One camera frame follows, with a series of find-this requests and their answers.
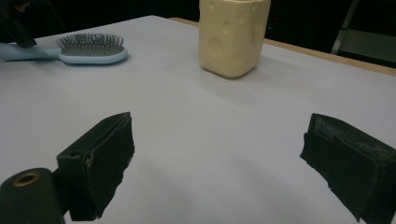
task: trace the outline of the hairbrush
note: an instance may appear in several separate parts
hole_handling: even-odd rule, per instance
[[[123,38],[109,34],[74,34],[57,40],[59,48],[31,47],[0,43],[0,59],[20,61],[35,59],[61,60],[64,63],[115,63],[128,55]]]

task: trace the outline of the spool hole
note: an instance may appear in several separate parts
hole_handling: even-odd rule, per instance
[[[23,187],[26,185],[30,185],[30,184],[34,183],[39,177],[40,177],[40,175],[37,172],[21,175],[14,180],[14,186],[15,187]]]

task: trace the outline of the brush bristles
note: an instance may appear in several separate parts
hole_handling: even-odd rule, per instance
[[[108,34],[68,35],[57,41],[63,55],[109,56],[123,51],[123,38]]]

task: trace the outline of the white table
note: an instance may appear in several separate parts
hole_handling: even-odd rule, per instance
[[[0,63],[0,182],[55,170],[93,125],[130,111],[136,153],[95,223],[357,223],[300,159],[303,135],[319,113],[396,147],[396,77],[264,45],[256,69],[226,79],[201,69],[188,24],[151,16],[82,32],[122,35],[129,58]]]

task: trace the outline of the wooden table edge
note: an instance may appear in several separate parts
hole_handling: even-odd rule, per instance
[[[185,23],[188,25],[198,26],[198,22],[196,22],[196,21],[188,21],[188,20],[181,19],[181,18],[169,18],[169,19],[172,21],[179,21],[179,22],[182,22],[182,23]],[[332,62],[336,62],[336,63],[343,63],[343,64],[347,64],[350,66],[359,67],[359,68],[362,68],[365,70],[383,73],[386,75],[396,77],[396,69],[394,69],[394,68],[390,68],[390,67],[386,67],[386,66],[382,66],[382,65],[378,65],[378,64],[374,64],[374,63],[366,63],[366,62],[349,59],[349,58],[345,58],[345,57],[341,57],[338,55],[325,53],[325,52],[321,52],[321,51],[317,51],[317,50],[305,49],[305,48],[301,48],[298,46],[294,46],[291,44],[286,44],[286,43],[282,43],[282,42],[278,42],[278,41],[270,40],[270,39],[264,39],[262,42],[264,44],[277,46],[282,49],[290,49],[293,51],[297,51],[297,52],[300,52],[303,54],[311,55],[311,56],[325,59],[328,61],[332,61]]]

